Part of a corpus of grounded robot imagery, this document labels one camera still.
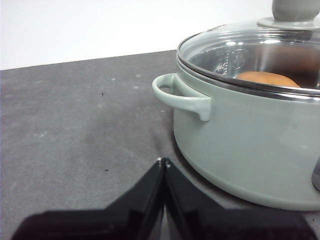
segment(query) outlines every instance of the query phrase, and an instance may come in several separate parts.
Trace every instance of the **food inside pot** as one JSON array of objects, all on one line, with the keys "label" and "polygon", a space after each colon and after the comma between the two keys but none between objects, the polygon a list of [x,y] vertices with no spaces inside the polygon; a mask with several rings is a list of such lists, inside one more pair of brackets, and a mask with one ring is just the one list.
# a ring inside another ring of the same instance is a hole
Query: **food inside pot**
[{"label": "food inside pot", "polygon": [[265,71],[246,71],[237,75],[236,78],[262,84],[300,88],[298,84],[286,76]]}]

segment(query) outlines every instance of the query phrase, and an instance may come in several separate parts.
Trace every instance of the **glass lid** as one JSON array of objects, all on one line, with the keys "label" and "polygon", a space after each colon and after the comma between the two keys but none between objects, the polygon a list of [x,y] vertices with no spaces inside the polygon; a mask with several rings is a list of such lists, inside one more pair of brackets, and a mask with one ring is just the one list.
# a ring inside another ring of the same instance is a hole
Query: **glass lid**
[{"label": "glass lid", "polygon": [[300,22],[302,27],[291,22],[284,27],[273,18],[264,18],[258,22],[218,26],[180,43],[178,62],[215,81],[319,97],[320,25],[317,21]]}]

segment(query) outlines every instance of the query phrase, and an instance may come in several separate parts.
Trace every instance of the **lid knob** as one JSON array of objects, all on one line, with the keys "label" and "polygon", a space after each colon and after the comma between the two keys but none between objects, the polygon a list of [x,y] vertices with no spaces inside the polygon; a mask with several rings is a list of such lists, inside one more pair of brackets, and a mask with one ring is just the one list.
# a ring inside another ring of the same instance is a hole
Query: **lid knob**
[{"label": "lid knob", "polygon": [[320,28],[314,18],[320,12],[320,0],[273,0],[273,17],[262,18],[259,25],[284,30],[313,30]]}]

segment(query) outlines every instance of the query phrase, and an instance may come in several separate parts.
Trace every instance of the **pot handle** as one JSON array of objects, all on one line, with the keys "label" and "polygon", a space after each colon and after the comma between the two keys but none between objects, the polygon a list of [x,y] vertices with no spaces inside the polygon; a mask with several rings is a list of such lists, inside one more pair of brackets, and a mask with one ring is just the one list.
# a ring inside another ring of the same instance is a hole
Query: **pot handle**
[{"label": "pot handle", "polygon": [[[178,90],[185,96],[166,93],[161,88],[169,88],[171,92]],[[177,73],[158,76],[152,82],[154,95],[164,104],[176,109],[188,110],[199,114],[201,121],[209,121],[211,97],[204,95],[185,84]]]}]

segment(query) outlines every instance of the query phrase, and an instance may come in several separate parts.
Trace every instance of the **white wall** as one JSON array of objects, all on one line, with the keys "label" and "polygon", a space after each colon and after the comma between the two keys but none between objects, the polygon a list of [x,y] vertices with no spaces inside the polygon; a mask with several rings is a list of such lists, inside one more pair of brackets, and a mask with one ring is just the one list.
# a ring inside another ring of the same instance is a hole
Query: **white wall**
[{"label": "white wall", "polygon": [[1,0],[1,69],[173,50],[272,0]]}]

